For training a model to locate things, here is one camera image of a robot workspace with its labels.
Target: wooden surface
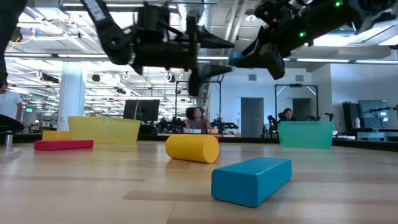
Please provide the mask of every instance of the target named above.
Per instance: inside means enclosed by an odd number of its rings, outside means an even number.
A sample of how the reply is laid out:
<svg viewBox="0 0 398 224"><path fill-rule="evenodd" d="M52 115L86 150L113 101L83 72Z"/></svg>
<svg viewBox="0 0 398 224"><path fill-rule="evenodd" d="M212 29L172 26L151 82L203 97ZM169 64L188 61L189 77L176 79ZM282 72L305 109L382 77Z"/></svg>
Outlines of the wooden surface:
<svg viewBox="0 0 398 224"><path fill-rule="evenodd" d="M0 154L4 224L393 224L398 154L222 144L216 164L170 160L162 142ZM255 157L293 162L292 180L257 209L217 202L211 172Z"/></svg>

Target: yellow bin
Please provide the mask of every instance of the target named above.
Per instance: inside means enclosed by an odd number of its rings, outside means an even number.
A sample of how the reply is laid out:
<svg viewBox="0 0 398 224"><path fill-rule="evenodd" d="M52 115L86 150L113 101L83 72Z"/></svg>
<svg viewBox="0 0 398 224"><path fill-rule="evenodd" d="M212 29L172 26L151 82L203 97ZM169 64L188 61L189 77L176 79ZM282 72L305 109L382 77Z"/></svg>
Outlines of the yellow bin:
<svg viewBox="0 0 398 224"><path fill-rule="evenodd" d="M68 141L69 131L43 131L43 141Z"/></svg>
<svg viewBox="0 0 398 224"><path fill-rule="evenodd" d="M110 117L71 116L71 140L94 140L95 144L134 144L140 121Z"/></svg>
<svg viewBox="0 0 398 224"><path fill-rule="evenodd" d="M166 140L166 153L173 159L214 163L220 152L214 136L174 134Z"/></svg>

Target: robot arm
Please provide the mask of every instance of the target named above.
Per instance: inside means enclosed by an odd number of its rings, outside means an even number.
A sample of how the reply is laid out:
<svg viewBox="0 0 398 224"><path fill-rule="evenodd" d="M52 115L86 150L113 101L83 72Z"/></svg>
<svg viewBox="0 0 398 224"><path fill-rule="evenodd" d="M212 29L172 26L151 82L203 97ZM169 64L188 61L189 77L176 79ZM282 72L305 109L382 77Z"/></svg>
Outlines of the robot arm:
<svg viewBox="0 0 398 224"><path fill-rule="evenodd" d="M267 68L277 80L285 75L284 57L297 47L313 45L321 37L345 24L359 32L370 29L377 15L397 5L396 0L313 0L302 9L288 0L262 0L254 15L268 24L234 64L244 68Z"/></svg>
<svg viewBox="0 0 398 224"><path fill-rule="evenodd" d="M234 44L209 33L204 27L198 27L197 13L187 16L185 33L170 27L167 3L155 6L144 2L144 6L138 9L137 24L125 33L113 21L102 0L80 1L94 22L102 48L111 62L129 64L140 75L143 66L191 70L188 90L193 96L199 95L199 88L207 78L218 73L216 68L212 68L215 65L198 66L198 44L207 49L234 47ZM173 32L176 38L170 39L169 32ZM225 72L232 71L232 68L226 68Z"/></svg>

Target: red block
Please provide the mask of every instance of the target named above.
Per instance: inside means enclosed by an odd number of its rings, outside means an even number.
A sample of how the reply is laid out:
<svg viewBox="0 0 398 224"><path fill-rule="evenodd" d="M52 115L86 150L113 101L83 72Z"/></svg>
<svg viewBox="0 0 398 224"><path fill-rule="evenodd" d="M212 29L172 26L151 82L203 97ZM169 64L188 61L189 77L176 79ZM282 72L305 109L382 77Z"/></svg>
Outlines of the red block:
<svg viewBox="0 0 398 224"><path fill-rule="evenodd" d="M69 149L91 149L94 146L93 140L77 141L36 141L36 151L56 151Z"/></svg>

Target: yellow block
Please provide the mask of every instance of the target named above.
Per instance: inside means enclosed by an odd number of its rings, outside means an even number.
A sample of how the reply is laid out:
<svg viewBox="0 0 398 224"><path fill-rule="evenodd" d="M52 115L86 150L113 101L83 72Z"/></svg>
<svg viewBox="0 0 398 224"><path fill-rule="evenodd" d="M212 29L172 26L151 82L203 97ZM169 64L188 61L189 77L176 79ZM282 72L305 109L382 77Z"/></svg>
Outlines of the yellow block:
<svg viewBox="0 0 398 224"><path fill-rule="evenodd" d="M44 131L43 141L67 141L70 140L69 131Z"/></svg>
<svg viewBox="0 0 398 224"><path fill-rule="evenodd" d="M213 163L219 152L214 136L176 134L166 141L166 153L173 159Z"/></svg>

